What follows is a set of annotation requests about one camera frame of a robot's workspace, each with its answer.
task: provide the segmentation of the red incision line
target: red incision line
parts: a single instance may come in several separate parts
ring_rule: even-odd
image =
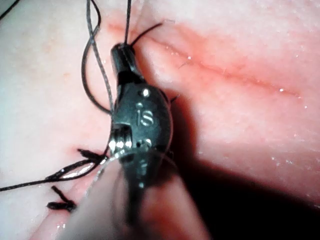
[[[108,32],[116,33],[117,35],[122,34],[124,31],[123,26],[120,24],[109,24],[113,22],[116,21],[108,21],[108,24],[103,27],[107,28]],[[243,86],[244,88],[254,88],[254,91],[262,90],[266,94],[278,94],[281,97],[288,96],[298,98],[301,96],[299,88],[294,89],[292,86],[286,87],[289,84],[281,79],[278,80],[276,72],[274,73],[275,77],[271,80],[269,80],[271,78],[269,75],[263,76],[264,73],[262,72],[268,72],[266,70],[268,66],[265,65],[263,60],[255,59],[255,61],[252,62],[253,60],[247,59],[245,54],[242,54],[242,52],[235,47],[236,41],[229,36],[222,38],[221,36],[211,34],[210,36],[204,37],[182,23],[170,24],[166,23],[166,21],[164,21],[163,26],[160,28],[161,31],[164,32],[164,35],[167,35],[167,40],[163,40],[163,37],[154,37],[152,33],[144,36],[143,39],[148,39],[148,41],[152,41],[158,45],[159,49],[163,51],[163,55],[167,55],[169,58],[167,63],[170,64],[166,64],[166,69],[169,71],[170,68],[174,68],[172,71],[179,71],[182,79],[190,77],[187,65],[192,65],[197,71],[202,72],[202,75],[204,72],[208,74],[208,77],[202,78],[204,81],[211,81],[212,75],[218,75],[223,78],[224,81]],[[177,44],[175,37],[168,36],[166,31],[171,33],[172,30],[174,36],[177,36],[177,39],[180,39],[183,44]],[[138,33],[139,31],[137,30],[131,30],[129,34],[131,37],[129,39],[133,39],[132,36],[137,36]],[[168,39],[175,40],[175,44],[171,44]],[[142,42],[143,40],[137,43],[137,49],[139,46],[143,46]],[[178,57],[174,58],[171,55],[172,52],[176,53]],[[215,63],[219,62],[220,56],[223,57],[222,62],[225,61],[227,67],[221,67]],[[137,58],[143,72],[144,61],[140,60],[139,56],[137,56]]]

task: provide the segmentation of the skin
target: skin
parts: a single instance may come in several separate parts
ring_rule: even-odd
[[[110,49],[123,41],[126,1],[97,4],[96,41],[115,96]],[[77,148],[102,153],[107,144],[110,117],[81,83],[85,6],[21,1],[0,22],[2,187],[43,179],[82,160]],[[219,169],[319,207],[319,16],[316,0],[190,0],[183,8],[133,1],[131,40],[165,23],[135,50],[150,84],[170,98],[180,94],[172,107],[184,150],[178,162],[188,157],[209,174]],[[91,91],[108,106],[92,52],[87,72]],[[79,202],[93,176],[56,185]],[[45,208],[59,199],[50,186],[0,193],[1,239],[55,239],[69,215]]]

